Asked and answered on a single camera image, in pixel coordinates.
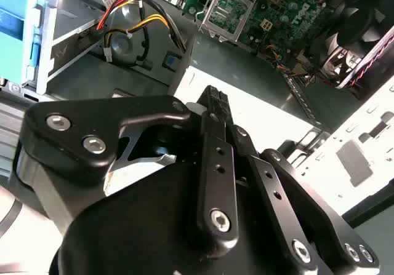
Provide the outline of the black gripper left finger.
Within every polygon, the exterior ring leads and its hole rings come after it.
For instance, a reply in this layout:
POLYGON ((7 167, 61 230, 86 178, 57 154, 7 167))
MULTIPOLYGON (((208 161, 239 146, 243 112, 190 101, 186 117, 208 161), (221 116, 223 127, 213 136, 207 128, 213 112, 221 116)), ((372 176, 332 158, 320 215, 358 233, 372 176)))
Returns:
POLYGON ((73 221, 106 198, 88 191, 100 188, 114 166, 167 149, 176 156, 173 164, 194 170, 195 222, 209 253, 227 253, 239 238, 238 213, 233 147, 226 141, 219 92, 204 90, 202 114, 169 95, 38 103, 23 120, 23 149, 61 181, 53 186, 60 196, 55 209, 76 208, 73 221))

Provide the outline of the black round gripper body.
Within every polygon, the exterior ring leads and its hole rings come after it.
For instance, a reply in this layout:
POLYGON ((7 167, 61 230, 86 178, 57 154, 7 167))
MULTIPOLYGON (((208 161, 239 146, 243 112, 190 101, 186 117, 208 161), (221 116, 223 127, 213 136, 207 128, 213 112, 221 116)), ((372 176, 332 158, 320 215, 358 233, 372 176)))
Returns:
POLYGON ((195 222, 197 178, 172 164, 83 210, 55 254, 52 274, 318 274, 318 264, 283 252, 267 210, 236 184, 239 239, 209 255, 195 222))

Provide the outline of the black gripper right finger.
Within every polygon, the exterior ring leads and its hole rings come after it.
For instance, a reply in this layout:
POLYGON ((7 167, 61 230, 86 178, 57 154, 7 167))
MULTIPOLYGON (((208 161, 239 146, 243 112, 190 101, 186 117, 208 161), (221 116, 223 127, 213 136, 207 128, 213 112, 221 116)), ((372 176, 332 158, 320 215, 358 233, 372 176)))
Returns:
POLYGON ((235 144, 236 159, 268 213, 279 263, 286 271, 377 271, 372 248, 306 183, 283 155, 261 155, 248 133, 232 121, 228 97, 219 92, 220 116, 235 144))

